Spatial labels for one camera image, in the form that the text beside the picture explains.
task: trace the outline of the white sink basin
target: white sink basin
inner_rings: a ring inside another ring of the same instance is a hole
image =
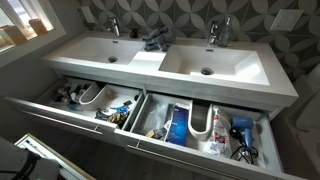
[[[203,75],[202,68],[213,73]],[[173,45],[160,71],[228,81],[270,85],[256,51]]]
[[[143,45],[144,42],[86,37],[63,48],[59,55],[77,60],[127,65]],[[108,60],[110,57],[117,60],[111,63]]]

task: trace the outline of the hair dryer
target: hair dryer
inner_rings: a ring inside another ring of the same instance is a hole
[[[252,133],[253,121],[249,117],[232,117],[231,127],[244,129],[244,141],[248,148],[252,148]]]

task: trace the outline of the backsplash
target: backsplash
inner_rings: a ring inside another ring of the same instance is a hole
[[[106,31],[109,17],[121,21],[122,31],[138,28],[147,34],[170,25],[178,37],[207,38],[212,20],[222,21],[226,13],[233,18],[234,41],[269,43],[294,79],[320,63],[320,0],[78,0],[89,6],[96,24],[93,31]],[[270,31],[280,9],[303,9],[291,32]]]

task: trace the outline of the chrome faucet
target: chrome faucet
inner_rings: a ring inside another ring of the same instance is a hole
[[[113,30],[113,32],[116,33],[116,36],[120,37],[121,36],[121,32],[120,32],[120,26],[119,26],[117,18],[116,17],[111,17],[110,21],[111,21],[112,24],[111,24],[111,27],[109,27],[107,29],[107,31],[112,31]]]
[[[219,21],[212,21],[209,30],[208,44],[215,45],[220,35]]]

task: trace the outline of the gray cabinet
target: gray cabinet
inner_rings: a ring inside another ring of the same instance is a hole
[[[95,119],[95,107],[88,108],[90,110],[74,111],[68,109],[65,105],[61,106],[61,103],[59,105],[59,103],[53,102],[52,94],[64,83],[66,83],[65,80],[57,82],[35,102],[28,102],[12,97],[5,97],[5,100],[7,100],[14,109],[31,116],[32,119],[41,123],[56,126],[104,142],[113,143],[126,148],[129,152],[215,178],[299,179],[298,177],[282,173],[283,170],[270,128],[269,119],[263,113],[217,105],[230,116],[246,116],[254,120],[255,125],[252,130],[254,138],[253,146],[257,148],[259,157],[255,161],[256,165],[249,165],[246,162],[239,162],[203,152],[205,140],[196,140],[189,131],[186,146],[149,138],[145,136],[145,133],[141,133],[141,130],[146,127],[146,123],[149,123],[148,126],[153,124],[148,122],[150,118],[146,118],[152,106],[156,106],[157,104],[184,104],[189,107],[190,121],[193,118],[197,119],[199,115],[207,118],[209,113],[207,113],[206,109],[210,109],[207,105],[204,105],[203,111],[199,111],[201,113],[195,113],[195,111],[192,111],[193,107],[198,105],[194,104],[190,98],[177,98],[171,95],[159,95],[149,92],[147,92],[144,98],[145,95],[142,93],[142,90],[109,85],[107,83],[97,94],[97,96],[99,96],[97,101],[104,104],[105,108],[119,106],[126,100],[130,100],[133,103],[130,105],[131,113],[126,123],[122,128],[119,128],[116,124]],[[106,95],[103,95],[106,87],[115,93],[116,98],[114,98],[114,100],[110,101]]]

